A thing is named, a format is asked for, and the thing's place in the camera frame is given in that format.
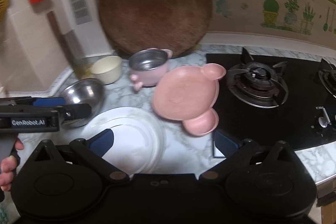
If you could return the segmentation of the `person's left hand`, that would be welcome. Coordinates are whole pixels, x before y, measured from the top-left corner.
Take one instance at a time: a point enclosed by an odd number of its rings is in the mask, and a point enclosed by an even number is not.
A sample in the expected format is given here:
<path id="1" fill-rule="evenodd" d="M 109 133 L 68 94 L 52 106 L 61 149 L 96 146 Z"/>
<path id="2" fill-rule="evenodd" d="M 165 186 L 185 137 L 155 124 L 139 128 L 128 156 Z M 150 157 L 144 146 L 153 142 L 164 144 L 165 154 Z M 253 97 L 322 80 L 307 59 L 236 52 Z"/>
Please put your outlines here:
<path id="1" fill-rule="evenodd" d="M 11 183 L 15 177 L 17 167 L 21 160 L 18 156 L 18 151 L 21 151 L 23 149 L 23 143 L 19 138 L 17 138 L 10 156 L 1 161 L 0 183 L 1 190 L 4 192 L 9 192 L 11 190 Z"/>

